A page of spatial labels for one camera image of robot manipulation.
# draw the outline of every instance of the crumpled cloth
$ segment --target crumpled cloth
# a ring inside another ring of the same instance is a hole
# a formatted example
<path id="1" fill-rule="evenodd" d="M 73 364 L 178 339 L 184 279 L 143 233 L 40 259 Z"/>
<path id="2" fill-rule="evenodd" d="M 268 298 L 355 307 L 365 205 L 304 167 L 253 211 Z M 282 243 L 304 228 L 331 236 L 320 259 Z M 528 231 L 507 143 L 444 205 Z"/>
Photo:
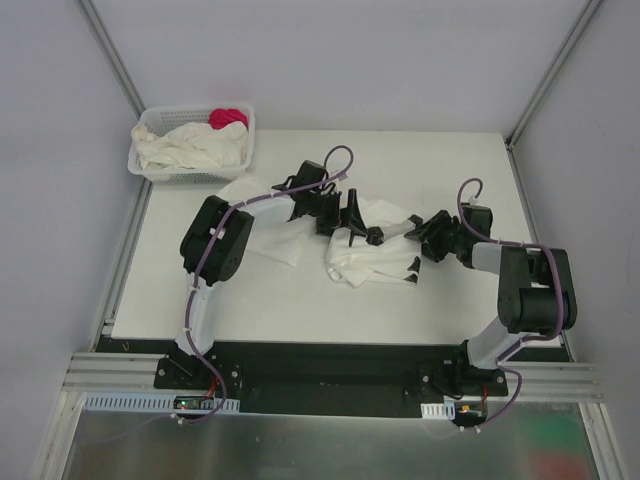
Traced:
<path id="1" fill-rule="evenodd" d="M 208 123 L 187 123 L 164 137 L 145 125 L 131 130 L 131 139 L 143 169 L 215 168 L 239 166 L 247 154 L 249 134 L 242 122 L 221 130 Z"/>
<path id="2" fill-rule="evenodd" d="M 410 213 L 385 200 L 367 201 L 358 197 L 362 219 L 367 227 L 387 227 L 402 223 Z M 382 245 L 369 245 L 363 237 L 355 237 L 349 247 L 350 232 L 337 229 L 329 243 L 325 263 L 335 282 L 359 287 L 364 282 L 415 285 L 420 273 L 420 244 L 404 235 L 386 240 Z"/>
<path id="3" fill-rule="evenodd" d="M 216 108 L 209 115 L 209 125 L 216 130 L 220 130 L 233 122 L 242 122 L 246 128 L 249 128 L 247 116 L 237 108 Z"/>

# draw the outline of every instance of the wire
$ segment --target wire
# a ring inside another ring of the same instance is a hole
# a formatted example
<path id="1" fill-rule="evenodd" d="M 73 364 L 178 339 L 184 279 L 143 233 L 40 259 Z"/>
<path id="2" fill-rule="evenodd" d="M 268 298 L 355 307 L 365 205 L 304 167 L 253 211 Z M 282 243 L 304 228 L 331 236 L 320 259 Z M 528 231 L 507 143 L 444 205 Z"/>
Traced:
<path id="1" fill-rule="evenodd" d="M 196 291 L 197 291 L 197 288 L 198 288 L 198 284 L 199 284 L 199 281 L 200 281 L 200 272 L 204 268 L 204 264 L 206 263 L 207 258 L 209 257 L 209 254 L 211 253 L 211 250 L 213 248 L 213 245 L 216 243 L 216 240 L 218 239 L 218 236 L 222 232 L 222 229 L 224 228 L 224 225 L 227 223 L 227 221 L 229 220 L 229 217 L 231 216 L 231 214 L 235 210 L 238 210 L 239 208 L 242 208 L 245 205 L 251 205 L 253 203 L 262 202 L 262 201 L 265 201 L 265 200 L 270 200 L 272 198 L 282 197 L 284 195 L 290 195 L 292 193 L 302 192 L 304 190 L 311 190 L 312 188 L 321 187 L 321 186 L 323 186 L 323 185 L 325 185 L 327 183 L 331 183 L 334 180 L 344 176 L 347 173 L 347 171 L 351 168 L 351 166 L 353 165 L 353 159 L 354 159 L 353 151 L 349 147 L 347 147 L 346 145 L 336 145 L 331 150 L 329 150 L 329 152 L 325 156 L 324 165 L 326 167 L 327 162 L 329 161 L 331 156 L 337 150 L 346 150 L 349 153 L 349 162 L 347 163 L 347 166 L 344 167 L 342 170 L 340 170 L 336 174 L 334 174 L 332 176 L 329 176 L 327 178 L 324 178 L 323 180 L 321 180 L 319 182 L 316 182 L 316 183 L 312 183 L 312 184 L 309 184 L 309 185 L 303 185 L 303 186 L 296 187 L 296 188 L 291 188 L 289 190 L 284 190 L 284 191 L 281 191 L 281 192 L 275 192 L 273 194 L 260 195 L 258 197 L 250 198 L 249 200 L 246 200 L 245 202 L 236 203 L 235 205 L 232 205 L 227 209 L 227 211 L 224 213 L 224 215 L 220 219 L 220 222 L 218 223 L 218 226 L 216 227 L 215 231 L 213 232 L 213 235 L 211 235 L 211 239 L 209 240 L 209 243 L 207 244 L 206 248 L 204 249 L 204 252 L 202 254 L 202 258 L 200 259 L 200 262 L 198 262 L 198 266 L 196 267 L 196 270 L 194 272 L 193 289 L 192 289 L 191 293 L 189 294 L 189 299 L 187 300 L 187 308 L 186 308 L 185 319 L 184 319 L 184 328 L 185 328 L 185 332 L 186 332 L 187 342 L 189 343 L 189 346 L 191 347 L 191 350 L 193 350 L 193 353 L 196 355 L 196 357 L 198 357 L 200 359 L 200 361 L 218 379 L 218 382 L 220 383 L 220 387 L 222 388 L 222 400 L 214 409 L 212 409 L 211 411 L 207 412 L 206 415 L 203 415 L 202 417 L 197 418 L 197 419 L 183 419 L 184 423 L 193 425 L 193 424 L 202 423 L 202 422 L 206 421 L 211 416 L 215 415 L 215 413 L 218 412 L 224 406 L 224 403 L 227 401 L 227 386 L 224 383 L 224 379 L 222 378 L 222 375 L 220 375 L 220 372 L 213 365 L 211 365 L 211 363 L 197 349 L 197 347 L 196 347 L 196 345 L 195 345 L 195 343 L 193 341 L 193 337 L 191 335 L 191 326 L 190 326 L 191 308 L 193 306 L 193 300 L 195 298 L 195 294 L 196 294 Z"/>
<path id="2" fill-rule="evenodd" d="M 204 397 L 202 397 L 203 400 L 209 400 L 213 397 L 213 394 L 216 392 L 216 382 L 216 377 L 211 377 L 211 387 L 209 388 L 209 391 L 204 394 Z"/>
<path id="3" fill-rule="evenodd" d="M 482 409 L 484 413 L 487 413 L 487 397 L 489 396 L 489 389 L 486 385 L 482 385 L 483 393 L 482 393 Z"/>
<path id="4" fill-rule="evenodd" d="M 444 395 L 445 397 L 453 398 L 454 400 L 462 400 L 463 395 L 456 395 L 455 393 L 447 392 L 444 388 L 440 387 L 437 383 L 431 380 L 431 388 L 433 388 L 440 395 Z"/>

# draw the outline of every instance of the reflective surface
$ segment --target reflective surface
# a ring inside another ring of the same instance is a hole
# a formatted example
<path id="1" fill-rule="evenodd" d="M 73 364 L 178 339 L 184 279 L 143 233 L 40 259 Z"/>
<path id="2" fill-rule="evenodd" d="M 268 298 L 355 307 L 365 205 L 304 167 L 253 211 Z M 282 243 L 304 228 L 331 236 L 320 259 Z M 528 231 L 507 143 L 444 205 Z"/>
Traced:
<path id="1" fill-rule="evenodd" d="M 65 480 L 596 479 L 576 405 L 516 404 L 478 435 L 446 421 L 219 416 L 196 426 L 83 412 Z"/>

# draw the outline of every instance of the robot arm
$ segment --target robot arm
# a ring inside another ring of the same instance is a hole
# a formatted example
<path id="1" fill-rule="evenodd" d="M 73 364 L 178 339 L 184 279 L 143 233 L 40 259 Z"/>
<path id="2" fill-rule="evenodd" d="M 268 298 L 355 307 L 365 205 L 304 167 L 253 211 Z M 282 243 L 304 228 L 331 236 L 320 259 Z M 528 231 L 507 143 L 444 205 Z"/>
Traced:
<path id="1" fill-rule="evenodd" d="M 463 204 L 462 211 L 473 229 L 490 236 L 490 209 Z M 450 365 L 433 372 L 447 391 L 476 394 L 480 386 L 495 383 L 499 364 L 520 350 L 525 339 L 554 332 L 558 304 L 549 260 L 542 252 L 483 242 L 445 210 L 405 236 L 421 242 L 422 254 L 433 262 L 451 253 L 467 268 L 498 275 L 497 317 L 479 335 L 462 343 Z M 562 330 L 568 330 L 577 315 L 569 258 L 561 249 L 551 249 L 551 253 L 561 284 Z"/>

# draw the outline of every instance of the metal frame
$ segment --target metal frame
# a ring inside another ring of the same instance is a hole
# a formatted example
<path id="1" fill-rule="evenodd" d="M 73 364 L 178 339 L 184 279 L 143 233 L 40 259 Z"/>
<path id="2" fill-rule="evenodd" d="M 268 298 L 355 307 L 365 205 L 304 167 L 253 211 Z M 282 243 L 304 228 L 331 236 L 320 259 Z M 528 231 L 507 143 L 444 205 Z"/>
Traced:
<path id="1" fill-rule="evenodd" d="M 527 224 L 534 240 L 538 238 L 535 218 L 532 215 L 528 196 L 513 158 L 513 146 L 520 139 L 533 114 L 548 95 L 563 65 L 584 36 L 587 27 L 593 22 L 604 1 L 589 0 L 586 3 L 506 141 Z M 105 55 L 123 94 L 136 115 L 140 116 L 145 109 L 144 103 L 93 1 L 77 0 L 77 4 L 87 20 L 98 46 Z M 126 235 L 114 265 L 106 298 L 100 310 L 93 348 L 103 332 L 108 333 L 112 328 L 151 191 L 151 183 L 145 180 L 132 209 Z M 61 478 L 86 392 L 147 392 L 151 395 L 192 394 L 193 392 L 158 391 L 153 388 L 156 366 L 160 358 L 161 355 L 149 354 L 75 354 L 65 377 L 34 478 L 47 480 Z M 580 403 L 586 432 L 601 478 L 627 478 L 614 440 L 606 406 L 602 403 L 604 400 L 596 372 L 592 365 L 510 362 L 508 366 L 520 371 L 524 377 L 523 389 L 518 401 Z M 510 390 L 513 389 L 514 381 L 514 378 L 507 378 L 507 384 L 512 387 Z"/>
<path id="2" fill-rule="evenodd" d="M 600 479 L 628 479 L 606 405 L 582 404 L 580 412 Z"/>
<path id="3" fill-rule="evenodd" d="M 64 392 L 156 392 L 193 394 L 185 390 L 156 390 L 153 386 L 158 360 L 163 355 L 120 353 L 76 353 L 64 379 Z M 518 402 L 600 403 L 600 383 L 588 363 L 507 362 L 520 372 L 524 382 Z M 507 376 L 509 391 L 516 378 Z"/>
<path id="4" fill-rule="evenodd" d="M 30 478 L 39 480 L 62 478 L 85 398 L 86 395 L 83 392 L 60 393 L 40 458 Z"/>
<path id="5" fill-rule="evenodd" d="M 578 18 L 571 26 L 571 30 L 569 30 L 567 37 L 564 39 L 564 42 L 562 42 L 560 49 L 551 61 L 551 65 L 549 65 L 549 68 L 547 68 L 547 71 L 542 76 L 540 83 L 536 86 L 529 103 L 516 122 L 516 126 L 512 133 L 507 137 L 506 143 L 508 150 L 512 150 L 513 146 L 522 136 L 522 133 L 529 125 L 531 117 L 538 110 L 544 99 L 551 91 L 562 67 L 567 63 L 567 60 L 576 49 L 576 46 L 584 37 L 587 28 L 591 25 L 596 14 L 600 11 L 600 7 L 602 7 L 605 1 L 606 0 L 589 0 L 578 15 Z"/>

